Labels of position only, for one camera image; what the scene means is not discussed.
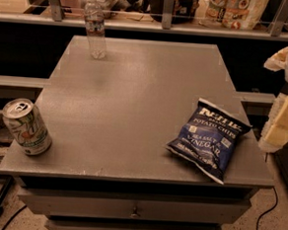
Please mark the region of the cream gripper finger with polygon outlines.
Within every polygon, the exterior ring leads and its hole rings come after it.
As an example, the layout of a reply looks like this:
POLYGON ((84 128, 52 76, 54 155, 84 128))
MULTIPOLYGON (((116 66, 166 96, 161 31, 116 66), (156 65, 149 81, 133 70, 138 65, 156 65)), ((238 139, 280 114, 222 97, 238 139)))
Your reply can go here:
POLYGON ((280 93, 274 100, 268 121, 261 131, 258 147, 269 153, 275 153, 288 142, 288 95, 280 93))
POLYGON ((276 72, 282 70, 286 66, 286 60, 288 56, 288 46, 283 47, 277 53, 274 53, 271 57, 268 57, 264 62, 264 67, 268 70, 276 72))

